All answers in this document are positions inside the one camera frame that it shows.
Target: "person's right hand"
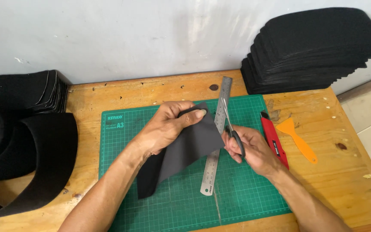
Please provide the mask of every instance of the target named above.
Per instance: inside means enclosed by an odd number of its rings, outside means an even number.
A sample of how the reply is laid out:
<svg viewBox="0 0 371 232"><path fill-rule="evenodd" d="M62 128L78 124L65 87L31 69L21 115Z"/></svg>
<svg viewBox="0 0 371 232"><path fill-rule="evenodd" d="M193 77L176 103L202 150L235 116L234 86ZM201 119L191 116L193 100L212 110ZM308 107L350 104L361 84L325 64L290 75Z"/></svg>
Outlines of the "person's right hand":
<svg viewBox="0 0 371 232"><path fill-rule="evenodd" d="M233 129L237 131L246 152L246 161L251 168L257 173L266 178L272 176L285 168L280 160L274 155L270 147L267 145L264 137L256 129L233 125ZM223 138L225 149L236 162L241 163L242 159L238 154L241 154L237 141L234 138L229 138L224 131L221 135Z"/></svg>

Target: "forearm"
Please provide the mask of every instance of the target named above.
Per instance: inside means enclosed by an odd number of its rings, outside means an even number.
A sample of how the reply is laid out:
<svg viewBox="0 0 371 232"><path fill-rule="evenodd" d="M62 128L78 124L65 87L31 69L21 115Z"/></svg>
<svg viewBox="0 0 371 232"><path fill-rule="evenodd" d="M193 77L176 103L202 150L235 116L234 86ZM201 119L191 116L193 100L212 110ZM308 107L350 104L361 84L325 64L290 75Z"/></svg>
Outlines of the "forearm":
<svg viewBox="0 0 371 232"><path fill-rule="evenodd" d="M302 229L314 231L351 231L333 211L312 196L288 171L269 178L284 197Z"/></svg>
<svg viewBox="0 0 371 232"><path fill-rule="evenodd" d="M107 231L147 157L135 142L130 142L67 216L59 231Z"/></svg>

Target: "white wall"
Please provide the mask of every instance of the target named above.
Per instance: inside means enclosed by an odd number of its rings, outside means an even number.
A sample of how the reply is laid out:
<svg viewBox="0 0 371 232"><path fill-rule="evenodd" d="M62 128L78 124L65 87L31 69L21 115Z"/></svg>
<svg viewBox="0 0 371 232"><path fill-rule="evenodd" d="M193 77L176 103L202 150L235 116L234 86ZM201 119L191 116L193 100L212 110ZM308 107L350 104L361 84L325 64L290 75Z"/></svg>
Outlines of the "white wall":
<svg viewBox="0 0 371 232"><path fill-rule="evenodd" d="M275 16L371 0L0 0L0 74L58 69L73 83L240 68ZM333 84L371 79L368 68Z"/></svg>

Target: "orange plastic scraper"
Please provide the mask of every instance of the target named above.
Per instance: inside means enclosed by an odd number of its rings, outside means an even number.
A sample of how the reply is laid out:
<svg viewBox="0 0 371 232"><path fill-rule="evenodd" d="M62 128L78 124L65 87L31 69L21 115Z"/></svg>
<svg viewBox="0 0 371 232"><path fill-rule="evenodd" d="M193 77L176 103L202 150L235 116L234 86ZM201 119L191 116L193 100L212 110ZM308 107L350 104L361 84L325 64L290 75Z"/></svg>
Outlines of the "orange plastic scraper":
<svg viewBox="0 0 371 232"><path fill-rule="evenodd" d="M312 163L317 163L317 157L314 154L313 150L310 148L310 146L302 139L300 136L296 134L294 131L294 122L292 118L288 118L284 120L284 122L278 124L276 128L284 132L286 134L289 134L293 140L294 143L297 145L298 149L301 151L301 153Z"/></svg>

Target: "person's left hand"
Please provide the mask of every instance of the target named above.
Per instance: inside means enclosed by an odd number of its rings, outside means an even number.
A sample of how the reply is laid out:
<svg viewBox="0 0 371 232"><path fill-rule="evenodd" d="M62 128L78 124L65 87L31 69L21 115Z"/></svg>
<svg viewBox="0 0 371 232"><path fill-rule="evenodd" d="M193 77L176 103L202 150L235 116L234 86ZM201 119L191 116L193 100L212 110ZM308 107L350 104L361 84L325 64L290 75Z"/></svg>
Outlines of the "person's left hand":
<svg viewBox="0 0 371 232"><path fill-rule="evenodd" d="M185 127L203 119L207 113L203 109L193 110L177 118L181 111L193 106L195 104L192 101L164 102L133 141L139 144L140 149L147 156L160 153L178 137Z"/></svg>

